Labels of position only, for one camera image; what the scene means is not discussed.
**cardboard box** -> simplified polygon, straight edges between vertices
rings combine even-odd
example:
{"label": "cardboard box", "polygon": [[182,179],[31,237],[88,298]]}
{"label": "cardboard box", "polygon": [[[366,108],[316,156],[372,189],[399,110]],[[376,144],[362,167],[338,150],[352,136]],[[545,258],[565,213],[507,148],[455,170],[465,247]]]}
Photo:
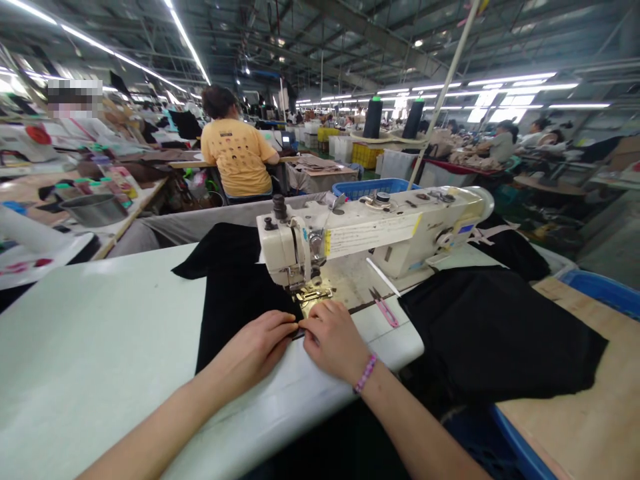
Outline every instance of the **cardboard box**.
{"label": "cardboard box", "polygon": [[614,150],[608,170],[622,171],[638,160],[640,160],[640,135],[625,137],[620,139],[618,147]]}

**hand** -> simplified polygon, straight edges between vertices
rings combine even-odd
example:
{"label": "hand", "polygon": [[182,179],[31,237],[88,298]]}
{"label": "hand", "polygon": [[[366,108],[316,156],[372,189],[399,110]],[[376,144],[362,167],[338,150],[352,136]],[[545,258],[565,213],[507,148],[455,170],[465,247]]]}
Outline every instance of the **hand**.
{"label": "hand", "polygon": [[371,354],[342,303],[314,305],[300,326],[307,330],[305,350],[318,367],[350,385],[358,383]]}
{"label": "hand", "polygon": [[294,320],[294,315],[278,310],[260,315],[236,333],[202,371],[213,377],[211,385],[222,405],[270,374],[291,343],[288,335],[298,328]]}

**pink strap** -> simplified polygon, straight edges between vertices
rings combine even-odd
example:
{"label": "pink strap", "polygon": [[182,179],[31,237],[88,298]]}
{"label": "pink strap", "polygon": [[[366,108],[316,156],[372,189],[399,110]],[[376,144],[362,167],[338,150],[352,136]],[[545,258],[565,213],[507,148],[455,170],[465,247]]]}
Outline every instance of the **pink strap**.
{"label": "pink strap", "polygon": [[375,366],[375,362],[377,360],[378,358],[376,358],[375,355],[372,355],[369,359],[369,363],[365,367],[365,372],[362,374],[362,377],[360,378],[360,380],[358,380],[358,383],[356,383],[355,387],[353,388],[353,392],[356,395],[360,395],[360,392],[362,392],[362,389],[365,387],[365,383],[371,376],[371,372],[373,372],[373,367]]}

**metal pot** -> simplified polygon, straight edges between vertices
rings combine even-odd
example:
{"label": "metal pot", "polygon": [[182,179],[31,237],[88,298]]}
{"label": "metal pot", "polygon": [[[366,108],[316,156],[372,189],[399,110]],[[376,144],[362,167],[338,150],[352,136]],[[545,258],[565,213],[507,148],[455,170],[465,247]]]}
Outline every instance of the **metal pot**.
{"label": "metal pot", "polygon": [[127,218],[127,210],[115,195],[85,195],[60,204],[70,216],[85,227],[104,227]]}

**ceiling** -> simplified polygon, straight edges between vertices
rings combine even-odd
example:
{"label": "ceiling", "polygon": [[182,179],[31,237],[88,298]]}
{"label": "ceiling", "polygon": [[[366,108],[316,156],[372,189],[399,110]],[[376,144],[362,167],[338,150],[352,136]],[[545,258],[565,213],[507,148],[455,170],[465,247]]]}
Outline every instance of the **ceiling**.
{"label": "ceiling", "polygon": [[[468,15],[466,3],[173,0],[212,83],[283,73],[300,90],[322,78],[336,93],[442,81],[462,34],[458,24]],[[639,3],[491,0],[474,22],[454,78],[553,69],[595,82],[598,97],[623,94],[640,81],[640,41],[633,28],[640,21]],[[206,84],[164,0],[32,4],[180,85],[196,89]],[[41,57],[40,46],[62,65],[118,61],[5,0],[0,0],[0,13],[0,39],[15,53]],[[416,41],[422,42],[419,47]]]}

